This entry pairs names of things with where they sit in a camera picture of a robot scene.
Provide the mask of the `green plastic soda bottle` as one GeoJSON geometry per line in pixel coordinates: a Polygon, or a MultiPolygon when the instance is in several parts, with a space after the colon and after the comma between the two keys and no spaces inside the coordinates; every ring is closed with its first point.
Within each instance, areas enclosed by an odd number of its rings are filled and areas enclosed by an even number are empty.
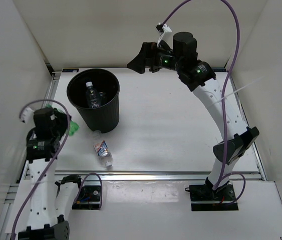
{"type": "MultiPolygon", "coordinates": [[[[46,105],[46,107],[47,108],[55,108],[55,107],[52,107],[50,104],[47,104],[46,105]]],[[[69,136],[71,137],[71,136],[73,136],[78,130],[79,130],[79,125],[76,123],[76,122],[74,122],[73,120],[72,120],[72,117],[70,116],[70,128],[69,128],[69,136]]]]}

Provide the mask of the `clear unlabelled plastic bottle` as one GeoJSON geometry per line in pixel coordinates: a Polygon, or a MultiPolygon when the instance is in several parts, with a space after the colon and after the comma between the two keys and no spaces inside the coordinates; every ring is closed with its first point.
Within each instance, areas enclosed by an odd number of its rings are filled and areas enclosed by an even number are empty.
{"type": "Polygon", "coordinates": [[[86,82],[86,101],[90,109],[101,107],[99,92],[94,88],[91,81],[86,82]]]}

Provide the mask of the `clear bottle white blue label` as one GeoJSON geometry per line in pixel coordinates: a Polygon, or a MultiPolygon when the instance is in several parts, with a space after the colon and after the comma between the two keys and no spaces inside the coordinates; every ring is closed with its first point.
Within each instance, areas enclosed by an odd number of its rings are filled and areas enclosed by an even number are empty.
{"type": "Polygon", "coordinates": [[[92,132],[93,147],[99,162],[107,169],[113,165],[113,158],[109,148],[99,130],[92,132]]]}

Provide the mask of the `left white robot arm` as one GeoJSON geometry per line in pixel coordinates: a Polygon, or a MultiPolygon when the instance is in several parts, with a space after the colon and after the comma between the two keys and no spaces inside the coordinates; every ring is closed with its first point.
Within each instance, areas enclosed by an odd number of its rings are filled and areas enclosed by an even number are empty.
{"type": "Polygon", "coordinates": [[[17,232],[19,240],[67,240],[70,226],[67,221],[73,200],[85,196],[81,177],[68,175],[55,180],[57,153],[68,136],[71,120],[66,113],[51,106],[34,111],[34,128],[26,140],[31,190],[20,208],[29,205],[25,229],[17,232]]]}

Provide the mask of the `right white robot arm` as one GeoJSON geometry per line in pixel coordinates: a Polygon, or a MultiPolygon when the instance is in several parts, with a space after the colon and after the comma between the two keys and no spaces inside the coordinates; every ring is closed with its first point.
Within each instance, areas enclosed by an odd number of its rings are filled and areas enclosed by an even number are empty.
{"type": "Polygon", "coordinates": [[[175,71],[205,106],[222,137],[213,147],[216,159],[205,181],[207,197],[218,199],[223,195],[235,164],[259,136],[259,130],[249,127],[224,98],[215,72],[208,63],[198,59],[197,40],[189,32],[178,32],[173,36],[173,47],[163,40],[144,42],[127,68],[139,74],[144,74],[146,68],[152,73],[160,69],[175,71]]]}

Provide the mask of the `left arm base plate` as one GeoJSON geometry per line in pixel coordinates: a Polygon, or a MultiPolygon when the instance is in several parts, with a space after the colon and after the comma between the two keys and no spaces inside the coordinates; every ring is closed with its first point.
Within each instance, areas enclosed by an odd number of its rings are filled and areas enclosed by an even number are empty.
{"type": "Polygon", "coordinates": [[[78,183],[78,187],[82,187],[79,195],[72,204],[73,210],[100,210],[102,207],[102,182],[95,181],[90,183],[83,183],[82,180],[78,183]]]}

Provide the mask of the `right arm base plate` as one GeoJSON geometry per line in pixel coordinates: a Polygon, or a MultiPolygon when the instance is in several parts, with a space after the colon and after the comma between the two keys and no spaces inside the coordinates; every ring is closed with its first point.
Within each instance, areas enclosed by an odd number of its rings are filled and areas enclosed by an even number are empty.
{"type": "Polygon", "coordinates": [[[232,184],[218,193],[213,193],[207,185],[190,185],[184,189],[190,194],[192,212],[237,211],[238,204],[232,184]]]}

